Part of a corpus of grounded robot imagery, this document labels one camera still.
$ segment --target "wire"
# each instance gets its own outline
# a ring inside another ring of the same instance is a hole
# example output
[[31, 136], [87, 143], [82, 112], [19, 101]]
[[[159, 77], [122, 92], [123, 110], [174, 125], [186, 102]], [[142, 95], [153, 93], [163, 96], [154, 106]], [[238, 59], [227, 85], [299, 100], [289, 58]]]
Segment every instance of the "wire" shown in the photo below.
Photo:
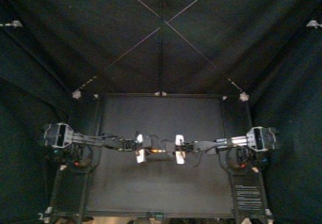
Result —
[[199, 1], [201, 1], [201, 0], [193, 1], [193, 2], [189, 4], [189, 6], [187, 6], [185, 9], [182, 9], [181, 12], [179, 12], [167, 22], [170, 23], [173, 20], [175, 20], [175, 18], [177, 18], [182, 13], [185, 13], [186, 10], [187, 10], [189, 8], [191, 8], [193, 5], [195, 5]]
[[122, 54], [118, 59], [107, 65], [107, 67], [78, 88], [78, 89], [83, 89], [86, 88], [96, 78], [99, 78], [102, 76], [102, 74], [150, 39], [151, 36], [154, 36], [157, 34], [157, 32], [161, 30], [161, 28], [157, 28], [155, 31], [153, 31], [136, 44], [134, 47], [130, 48], [130, 50], [127, 50], [124, 52], [124, 54]]
[[185, 164], [187, 165], [187, 166], [190, 166], [191, 168], [195, 168], [201, 163], [202, 163], [202, 158], [203, 158], [203, 155], [205, 155], [205, 152], [201, 152], [199, 153], [199, 156], [197, 157], [198, 158], [198, 163], [195, 164], [195, 165], [189, 165], [187, 164], [187, 162], [185, 161]]

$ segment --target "cable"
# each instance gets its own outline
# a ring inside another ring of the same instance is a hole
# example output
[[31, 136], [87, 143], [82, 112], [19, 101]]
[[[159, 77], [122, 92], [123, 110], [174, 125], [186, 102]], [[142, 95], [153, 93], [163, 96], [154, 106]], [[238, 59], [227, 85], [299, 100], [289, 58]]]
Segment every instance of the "cable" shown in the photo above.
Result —
[[186, 164], [187, 166], [190, 166], [191, 168], [195, 168], [195, 167], [202, 163], [203, 154], [205, 154], [205, 152], [201, 152], [201, 153], [199, 153], [198, 163], [197, 163], [195, 165], [193, 165], [193, 166], [189, 165], [186, 161], [185, 161], [185, 164]]
[[122, 54], [118, 59], [107, 65], [107, 67], [78, 88], [78, 89], [83, 89], [86, 88], [96, 78], [99, 78], [102, 76], [102, 74], [106, 72], [106, 70], [108, 70], [146, 41], [147, 39], [150, 39], [151, 36], [154, 36], [157, 34], [157, 32], [161, 30], [161, 28], [158, 28], [155, 31], [153, 31], [136, 44], [132, 48], [130, 48], [130, 50], [126, 51], [124, 54]]

